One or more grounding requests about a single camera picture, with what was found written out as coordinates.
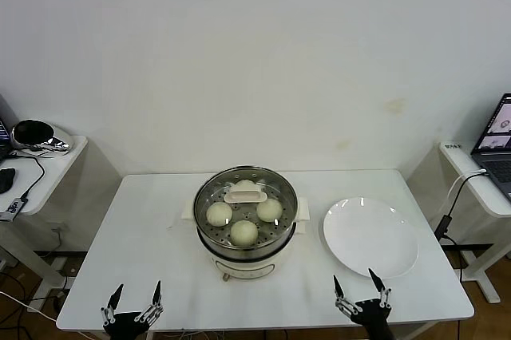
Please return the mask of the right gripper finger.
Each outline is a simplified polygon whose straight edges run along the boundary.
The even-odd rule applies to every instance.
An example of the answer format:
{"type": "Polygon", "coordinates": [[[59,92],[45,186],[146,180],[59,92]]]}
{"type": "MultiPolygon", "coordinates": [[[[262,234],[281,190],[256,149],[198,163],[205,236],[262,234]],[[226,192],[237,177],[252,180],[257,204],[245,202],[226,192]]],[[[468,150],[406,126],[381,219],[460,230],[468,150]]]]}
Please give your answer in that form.
{"type": "Polygon", "coordinates": [[[357,306],[346,297],[336,275],[333,275],[333,280],[334,280],[334,289],[335,289],[335,296],[336,296],[335,306],[345,316],[357,315],[358,314],[357,306]]]}
{"type": "Polygon", "coordinates": [[[390,309],[390,288],[386,288],[383,281],[373,272],[371,268],[368,269],[371,280],[379,293],[379,306],[381,308],[390,309]]]}

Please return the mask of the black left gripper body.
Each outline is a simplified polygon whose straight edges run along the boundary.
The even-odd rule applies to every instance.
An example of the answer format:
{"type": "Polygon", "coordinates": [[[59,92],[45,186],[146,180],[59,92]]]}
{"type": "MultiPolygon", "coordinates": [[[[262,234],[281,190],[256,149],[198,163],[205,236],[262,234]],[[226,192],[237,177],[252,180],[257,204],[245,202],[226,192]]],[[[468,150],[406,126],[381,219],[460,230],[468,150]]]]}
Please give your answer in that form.
{"type": "Polygon", "coordinates": [[[136,321],[140,311],[117,313],[111,322],[103,318],[103,328],[111,340],[135,340],[139,335],[149,331],[147,322],[136,321]]]}

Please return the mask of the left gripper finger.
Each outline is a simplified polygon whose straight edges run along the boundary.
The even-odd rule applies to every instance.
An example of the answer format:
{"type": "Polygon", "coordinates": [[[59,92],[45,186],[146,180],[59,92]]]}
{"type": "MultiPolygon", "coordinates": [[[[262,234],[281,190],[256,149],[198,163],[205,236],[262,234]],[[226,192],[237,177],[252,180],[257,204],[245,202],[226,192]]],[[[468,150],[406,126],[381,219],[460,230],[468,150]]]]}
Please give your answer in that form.
{"type": "Polygon", "coordinates": [[[135,317],[135,322],[155,322],[163,312],[162,306],[162,294],[161,294],[161,281],[159,281],[156,285],[153,299],[149,306],[141,312],[138,316],[135,317]]]}
{"type": "Polygon", "coordinates": [[[115,322],[115,311],[120,302],[123,287],[124,284],[120,284],[115,292],[110,295],[106,306],[101,307],[101,315],[104,324],[113,324],[115,322]]]}

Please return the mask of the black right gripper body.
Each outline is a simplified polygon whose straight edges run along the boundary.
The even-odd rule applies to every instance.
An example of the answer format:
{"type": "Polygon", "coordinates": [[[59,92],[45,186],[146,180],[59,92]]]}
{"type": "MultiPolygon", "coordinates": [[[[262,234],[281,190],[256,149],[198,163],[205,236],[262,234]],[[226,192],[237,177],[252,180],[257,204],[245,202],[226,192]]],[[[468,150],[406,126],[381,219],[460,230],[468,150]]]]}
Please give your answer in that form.
{"type": "Polygon", "coordinates": [[[390,308],[380,307],[380,301],[376,298],[356,302],[361,308],[357,314],[352,314],[352,322],[363,326],[370,340],[394,340],[387,318],[390,308]]]}

